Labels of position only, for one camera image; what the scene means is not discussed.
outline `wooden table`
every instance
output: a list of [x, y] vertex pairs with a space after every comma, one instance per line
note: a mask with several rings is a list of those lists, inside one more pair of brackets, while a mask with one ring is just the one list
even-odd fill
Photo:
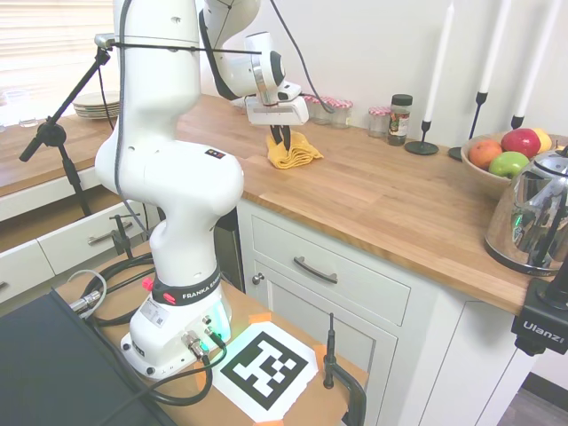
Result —
[[[145, 243], [136, 247], [134, 255], [139, 256], [149, 251], [148, 244]], [[124, 259], [119, 256], [111, 262], [102, 265], [99, 270], [106, 266]], [[147, 266], [131, 268], [116, 275], [109, 286], [126, 280], [137, 273], [143, 272]], [[73, 280], [71, 283], [61, 286], [58, 291], [66, 302], [71, 303], [77, 300], [84, 291], [85, 286], [91, 277], [82, 276]], [[249, 315], [265, 313], [266, 309], [254, 299], [245, 296], [236, 288], [223, 283], [223, 290], [233, 309], [231, 330], [233, 338], [242, 333], [249, 325]], [[114, 318], [125, 312], [139, 307], [147, 296], [147, 291], [141, 286], [141, 280], [122, 288], [105, 299], [99, 308], [97, 315], [100, 318]], [[304, 331], [290, 325], [287, 321], [276, 314], [272, 314], [272, 322], [284, 329], [301, 342], [308, 346], [319, 345], [320, 342], [314, 340]], [[124, 335], [128, 333], [128, 325], [119, 327], [105, 328], [105, 334], [115, 344], [119, 345]], [[360, 383], [367, 381], [367, 374], [355, 367], [349, 361], [338, 357], [338, 363], [353, 375]], [[284, 417], [285, 425], [293, 426], [326, 426], [337, 425], [347, 411], [347, 401], [349, 399], [347, 390], [337, 384], [332, 390], [323, 387], [323, 374], [317, 374], [308, 384], [305, 392], [290, 408]], [[186, 378], [171, 383], [167, 383], [160, 388], [160, 391], [175, 396], [190, 396], [197, 393], [196, 381], [194, 378]], [[252, 426], [253, 422], [229, 399], [227, 399], [217, 388], [212, 387], [209, 395], [199, 404], [187, 407], [162, 406], [164, 411], [180, 426]]]
[[[65, 119], [71, 158], [89, 167], [110, 129], [104, 121]], [[0, 151], [0, 195], [62, 175], [58, 153], [41, 152], [29, 165], [15, 154], [27, 138], [10, 129]], [[177, 137], [234, 154], [245, 171], [248, 200], [339, 240], [518, 313], [528, 278], [492, 260], [483, 247], [495, 203], [480, 193], [446, 149], [422, 157], [362, 129], [334, 130], [308, 123], [300, 131], [325, 159], [295, 170], [266, 160], [266, 128], [224, 99], [202, 96], [178, 125]]]

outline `stainless steel kettle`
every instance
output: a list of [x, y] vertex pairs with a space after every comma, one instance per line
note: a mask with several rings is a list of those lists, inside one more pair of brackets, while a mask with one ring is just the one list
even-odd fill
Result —
[[537, 155], [503, 193], [485, 236], [498, 262], [533, 276], [555, 275], [568, 254], [568, 154]]

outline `candlestick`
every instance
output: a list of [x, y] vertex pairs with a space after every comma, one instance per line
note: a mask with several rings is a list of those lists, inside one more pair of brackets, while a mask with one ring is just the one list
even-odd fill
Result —
[[547, 49], [552, 30], [554, 29], [554, 24], [556, 22], [558, 12], [560, 11], [561, 4], [562, 0], [550, 0], [550, 7], [548, 8], [547, 18], [544, 22], [544, 28], [542, 29], [542, 33], [540, 33], [540, 39], [532, 58], [531, 69], [529, 70], [529, 74], [526, 77], [523, 95], [521, 96], [521, 99], [518, 103], [517, 112], [513, 116], [513, 120], [511, 122], [511, 127], [513, 127], [513, 129], [517, 129], [523, 124], [526, 107], [528, 106], [531, 95], [533, 94], [534, 83], [536, 82], [536, 77], [539, 74], [540, 65], [542, 64], [542, 59], [544, 58], [544, 53]]
[[[473, 124], [471, 124], [471, 130], [469, 131], [469, 138], [473, 138], [473, 134], [476, 131], [477, 118], [479, 118], [479, 112], [481, 111], [481, 106], [487, 101], [487, 93], [478, 92], [476, 95], [477, 109], [476, 114], [473, 117]], [[460, 162], [462, 160], [462, 149], [459, 146], [455, 148], [450, 148], [447, 150], [447, 154], [454, 160]]]
[[452, 30], [452, 23], [454, 21], [454, 3], [451, 3], [446, 11], [446, 19], [444, 21], [444, 29], [440, 37], [438, 45], [438, 54], [436, 57], [436, 65], [434, 66], [434, 75], [430, 84], [430, 93], [428, 94], [428, 104], [426, 105], [426, 113], [424, 114], [424, 121], [431, 122], [432, 114], [434, 112], [434, 103], [436, 102], [436, 95], [438, 94], [438, 86], [440, 85], [440, 77], [442, 76], [442, 68], [444, 60], [446, 59], [447, 45], [450, 40], [450, 32]]
[[420, 142], [409, 142], [405, 145], [405, 149], [412, 154], [432, 155], [439, 151], [437, 146], [429, 142], [425, 142], [425, 139], [426, 133], [430, 130], [430, 126], [432, 124], [434, 104], [436, 102], [436, 95], [438, 94], [438, 86], [440, 85], [444, 60], [446, 59], [446, 51], [450, 40], [450, 33], [452, 31], [452, 23], [454, 22], [454, 11], [454, 3], [451, 3], [446, 11], [444, 29], [442, 29], [442, 36], [440, 37], [440, 43], [438, 45], [436, 65], [434, 66], [434, 74], [432, 76], [432, 83], [430, 84], [430, 93], [428, 94], [428, 104], [426, 105], [426, 113], [424, 113], [424, 119], [422, 120], [422, 140]]
[[487, 53], [483, 76], [481, 77], [481, 86], [479, 87], [479, 92], [481, 93], [487, 93], [489, 91], [489, 84], [491, 83], [491, 77], [495, 69], [495, 62], [497, 61], [497, 54], [501, 47], [501, 41], [505, 32], [505, 26], [507, 24], [510, 9], [511, 0], [502, 0], [501, 8], [497, 15], [497, 22], [495, 23], [495, 30], [493, 31], [493, 37], [489, 46], [489, 52]]
[[430, 142], [425, 142], [426, 133], [430, 130], [432, 122], [422, 121], [422, 140], [420, 142], [408, 142], [405, 149], [412, 154], [433, 155], [439, 151], [439, 148]]

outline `white candle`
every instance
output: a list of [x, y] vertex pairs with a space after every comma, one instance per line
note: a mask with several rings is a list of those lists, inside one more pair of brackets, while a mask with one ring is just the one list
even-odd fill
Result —
[[556, 17], [558, 16], [558, 11], [560, 10], [560, 5], [562, 0], [549, 0], [550, 8], [548, 9], [548, 15], [544, 23], [544, 28], [542, 29], [542, 34], [540, 34], [540, 40], [532, 58], [531, 69], [526, 78], [525, 88], [523, 90], [523, 96], [518, 104], [517, 113], [515, 116], [524, 117], [526, 112], [526, 106], [529, 104], [529, 99], [534, 89], [534, 82], [539, 74], [540, 64], [544, 58], [544, 52], [547, 49], [548, 40], [550, 40], [550, 35], [554, 28], [556, 22]]
[[481, 78], [481, 87], [479, 88], [480, 93], [487, 93], [489, 91], [489, 83], [491, 82], [491, 76], [493, 75], [493, 70], [495, 69], [497, 53], [499, 53], [501, 40], [503, 39], [503, 33], [505, 32], [505, 26], [507, 24], [507, 18], [509, 17], [510, 10], [511, 0], [502, 0], [499, 15], [497, 16], [495, 30], [493, 31], [491, 46], [489, 47], [489, 53], [487, 54], [483, 77]]
[[428, 94], [428, 104], [426, 106], [426, 113], [424, 114], [425, 122], [432, 121], [432, 114], [434, 112], [434, 103], [436, 102], [436, 94], [438, 93], [438, 86], [440, 85], [440, 77], [442, 76], [442, 68], [444, 66], [444, 59], [446, 58], [447, 43], [450, 40], [452, 22], [454, 22], [454, 3], [450, 4], [446, 12], [444, 29], [442, 30], [442, 36], [440, 38], [440, 44], [438, 46], [436, 66], [434, 66], [434, 75], [432, 76], [430, 93]]

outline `yellow cloth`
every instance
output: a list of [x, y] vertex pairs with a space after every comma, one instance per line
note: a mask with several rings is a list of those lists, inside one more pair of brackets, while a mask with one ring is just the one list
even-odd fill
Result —
[[291, 132], [290, 150], [286, 152], [284, 142], [278, 145], [272, 137], [266, 137], [268, 147], [268, 159], [276, 169], [291, 169], [293, 167], [304, 166], [312, 162], [314, 158], [323, 158], [316, 148], [310, 145], [308, 139], [302, 133]]

